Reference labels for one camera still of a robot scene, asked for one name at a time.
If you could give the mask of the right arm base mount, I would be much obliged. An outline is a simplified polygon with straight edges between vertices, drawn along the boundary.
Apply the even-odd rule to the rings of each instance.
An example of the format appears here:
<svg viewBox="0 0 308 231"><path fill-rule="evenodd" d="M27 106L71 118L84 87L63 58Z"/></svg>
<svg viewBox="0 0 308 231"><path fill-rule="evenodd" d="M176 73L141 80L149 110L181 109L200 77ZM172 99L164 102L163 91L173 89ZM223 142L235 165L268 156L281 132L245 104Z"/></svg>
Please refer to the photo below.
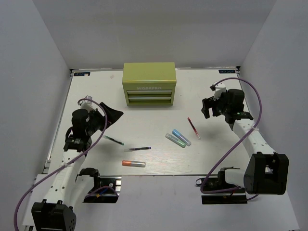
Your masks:
<svg viewBox="0 0 308 231"><path fill-rule="evenodd" d="M198 178L197 187L202 187L202 204L204 205L232 205L248 202L244 189L245 171L240 168L226 167L213 176L205 184L205 178Z"/></svg>

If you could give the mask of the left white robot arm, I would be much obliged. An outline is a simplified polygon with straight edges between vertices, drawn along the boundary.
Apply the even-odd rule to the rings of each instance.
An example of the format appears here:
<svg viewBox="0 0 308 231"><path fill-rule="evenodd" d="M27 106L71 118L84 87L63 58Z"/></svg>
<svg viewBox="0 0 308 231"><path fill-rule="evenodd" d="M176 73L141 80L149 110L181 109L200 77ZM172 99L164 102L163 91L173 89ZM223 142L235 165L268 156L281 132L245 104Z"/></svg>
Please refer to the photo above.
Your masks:
<svg viewBox="0 0 308 231"><path fill-rule="evenodd" d="M93 147L91 136L97 131L104 132L124 113L104 103L95 109L92 102L79 101L80 108L72 113L72 126L65 135L59 170L52 173L54 180L42 201L35 202L31 208L38 231L73 231L77 223L76 205L103 189L115 191L109 185L102 185L97 169L81 166Z"/></svg>

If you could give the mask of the blue cap marker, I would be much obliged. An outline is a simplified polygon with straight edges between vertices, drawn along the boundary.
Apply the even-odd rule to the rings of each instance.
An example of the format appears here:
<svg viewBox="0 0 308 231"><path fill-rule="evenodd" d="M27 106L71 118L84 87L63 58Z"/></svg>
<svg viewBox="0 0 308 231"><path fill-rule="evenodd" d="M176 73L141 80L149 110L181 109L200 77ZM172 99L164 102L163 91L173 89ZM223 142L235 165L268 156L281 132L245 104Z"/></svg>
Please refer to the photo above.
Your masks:
<svg viewBox="0 0 308 231"><path fill-rule="evenodd" d="M191 142L184 135L182 135L178 130L173 129L172 134L176 136L178 139L180 139L182 142L184 142L186 146L191 145Z"/></svg>

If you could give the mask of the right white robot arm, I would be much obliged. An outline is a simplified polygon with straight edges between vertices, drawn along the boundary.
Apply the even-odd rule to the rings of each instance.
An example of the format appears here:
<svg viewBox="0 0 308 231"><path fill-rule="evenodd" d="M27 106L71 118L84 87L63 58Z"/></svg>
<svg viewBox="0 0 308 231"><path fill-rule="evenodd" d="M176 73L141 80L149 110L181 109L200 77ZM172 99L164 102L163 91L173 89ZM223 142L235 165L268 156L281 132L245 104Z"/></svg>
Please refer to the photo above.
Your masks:
<svg viewBox="0 0 308 231"><path fill-rule="evenodd" d="M222 168L214 186L223 192L233 187L243 188L248 194L282 195L286 191L289 159L277 153L254 128L254 119L244 111L244 92L225 90L202 100L201 109L205 118L225 117L231 130L242 138L241 142L249 154L246 169L235 167Z"/></svg>

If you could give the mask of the orange cap marker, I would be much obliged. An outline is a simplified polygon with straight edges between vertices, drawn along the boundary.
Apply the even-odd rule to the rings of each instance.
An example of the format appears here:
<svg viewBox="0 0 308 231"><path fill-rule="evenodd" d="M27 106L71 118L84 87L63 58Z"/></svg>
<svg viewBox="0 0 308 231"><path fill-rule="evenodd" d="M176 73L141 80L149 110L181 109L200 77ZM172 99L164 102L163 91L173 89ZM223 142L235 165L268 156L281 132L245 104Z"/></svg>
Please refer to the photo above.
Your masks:
<svg viewBox="0 0 308 231"><path fill-rule="evenodd" d="M127 167L146 167L146 163L145 162L140 162L140 161L123 160L122 161L122 166L127 166Z"/></svg>

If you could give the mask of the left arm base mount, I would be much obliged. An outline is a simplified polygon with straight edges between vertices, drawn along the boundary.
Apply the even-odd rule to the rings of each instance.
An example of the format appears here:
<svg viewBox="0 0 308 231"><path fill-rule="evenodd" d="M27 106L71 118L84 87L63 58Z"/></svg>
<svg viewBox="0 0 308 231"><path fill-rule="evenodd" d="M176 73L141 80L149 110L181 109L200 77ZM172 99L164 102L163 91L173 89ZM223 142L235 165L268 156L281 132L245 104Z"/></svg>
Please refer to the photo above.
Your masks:
<svg viewBox="0 0 308 231"><path fill-rule="evenodd" d="M103 177L94 179L94 186L84 198L84 203L115 204L121 190L121 176Z"/></svg>

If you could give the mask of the red pen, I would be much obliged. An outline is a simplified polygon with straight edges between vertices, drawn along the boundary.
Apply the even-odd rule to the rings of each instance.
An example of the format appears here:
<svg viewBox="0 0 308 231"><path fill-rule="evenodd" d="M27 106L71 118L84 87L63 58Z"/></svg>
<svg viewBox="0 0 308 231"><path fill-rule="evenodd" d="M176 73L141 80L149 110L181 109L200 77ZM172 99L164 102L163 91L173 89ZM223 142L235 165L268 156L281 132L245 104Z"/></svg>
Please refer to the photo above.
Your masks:
<svg viewBox="0 0 308 231"><path fill-rule="evenodd" d="M188 119L188 121L189 121L189 123L190 123L190 125L191 125L191 127L192 127L192 129L193 129L193 131L195 133L195 135L197 136L198 140L200 140L201 137L200 137L196 127L194 126L194 124L192 123L192 121L191 121L191 119L189 117L187 119Z"/></svg>

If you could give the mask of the toolbox drawer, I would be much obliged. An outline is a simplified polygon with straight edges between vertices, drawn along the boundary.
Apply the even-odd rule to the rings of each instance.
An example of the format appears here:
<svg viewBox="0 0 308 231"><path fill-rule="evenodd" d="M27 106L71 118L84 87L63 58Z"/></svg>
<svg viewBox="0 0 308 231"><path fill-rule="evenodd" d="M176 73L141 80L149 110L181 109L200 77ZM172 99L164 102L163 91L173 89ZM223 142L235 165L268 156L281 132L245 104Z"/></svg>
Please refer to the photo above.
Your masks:
<svg viewBox="0 0 308 231"><path fill-rule="evenodd" d="M172 94L172 90L127 90L128 95Z"/></svg>
<svg viewBox="0 0 308 231"><path fill-rule="evenodd" d="M130 104L171 104L170 97L129 97Z"/></svg>

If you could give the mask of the green tip pen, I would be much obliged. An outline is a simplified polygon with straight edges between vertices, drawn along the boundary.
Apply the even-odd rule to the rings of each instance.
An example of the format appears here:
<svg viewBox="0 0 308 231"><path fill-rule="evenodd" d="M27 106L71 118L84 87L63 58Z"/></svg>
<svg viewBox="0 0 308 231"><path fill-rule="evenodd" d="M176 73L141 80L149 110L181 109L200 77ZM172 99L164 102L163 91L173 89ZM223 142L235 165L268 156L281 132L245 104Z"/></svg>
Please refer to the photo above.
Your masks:
<svg viewBox="0 0 308 231"><path fill-rule="evenodd" d="M119 140L116 140L116 139L111 138L111 137L106 136L106 135L103 135L103 137L104 137L105 139L107 139L107 140L110 140L110 141L112 141L112 142L115 142L115 143L117 143L117 144L119 144L119 145L124 146L124 143L123 143L123 142L121 142L121 141L119 141Z"/></svg>

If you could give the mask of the green highlighter marker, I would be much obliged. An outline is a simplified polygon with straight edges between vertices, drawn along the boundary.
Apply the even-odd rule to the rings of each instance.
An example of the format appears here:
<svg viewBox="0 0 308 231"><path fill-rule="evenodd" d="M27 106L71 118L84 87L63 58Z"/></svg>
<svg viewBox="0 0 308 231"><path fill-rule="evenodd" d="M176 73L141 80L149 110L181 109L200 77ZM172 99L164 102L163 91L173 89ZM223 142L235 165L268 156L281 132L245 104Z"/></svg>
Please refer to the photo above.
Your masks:
<svg viewBox="0 0 308 231"><path fill-rule="evenodd" d="M185 146L186 146L186 144L185 144L183 141L181 141L180 139L176 138L175 136L173 136L173 135L171 135L171 134L169 134L169 133L167 133L167 134L165 135L165 137L166 137L168 140L172 141L173 143L177 144L178 146L180 146L180 147L182 147L182 148L185 148Z"/></svg>

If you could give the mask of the purple tip pen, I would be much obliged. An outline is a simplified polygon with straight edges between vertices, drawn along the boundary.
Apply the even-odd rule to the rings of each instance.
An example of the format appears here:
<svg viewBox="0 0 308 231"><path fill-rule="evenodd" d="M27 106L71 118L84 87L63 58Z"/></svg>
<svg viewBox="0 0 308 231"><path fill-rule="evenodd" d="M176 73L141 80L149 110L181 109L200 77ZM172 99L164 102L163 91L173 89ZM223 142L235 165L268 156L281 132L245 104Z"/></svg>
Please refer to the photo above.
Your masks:
<svg viewBox="0 0 308 231"><path fill-rule="evenodd" d="M135 148L124 149L124 152L143 151L143 150L150 150L150 149L151 147L135 147Z"/></svg>

